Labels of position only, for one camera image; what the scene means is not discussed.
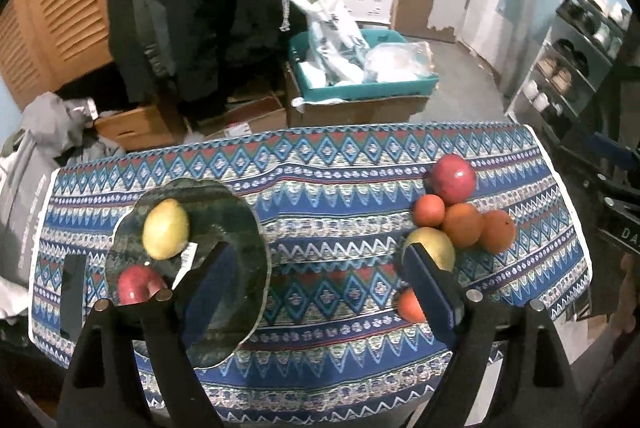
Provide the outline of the person right hand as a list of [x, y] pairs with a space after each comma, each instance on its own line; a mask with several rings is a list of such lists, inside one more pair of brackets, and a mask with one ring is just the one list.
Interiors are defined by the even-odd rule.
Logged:
[[639, 293], [634, 282], [634, 262], [636, 257], [625, 254], [620, 262], [620, 270], [624, 272], [620, 291], [618, 292], [617, 308], [611, 315], [610, 326], [616, 336], [630, 334], [636, 327], [636, 317], [634, 310], [639, 304]]

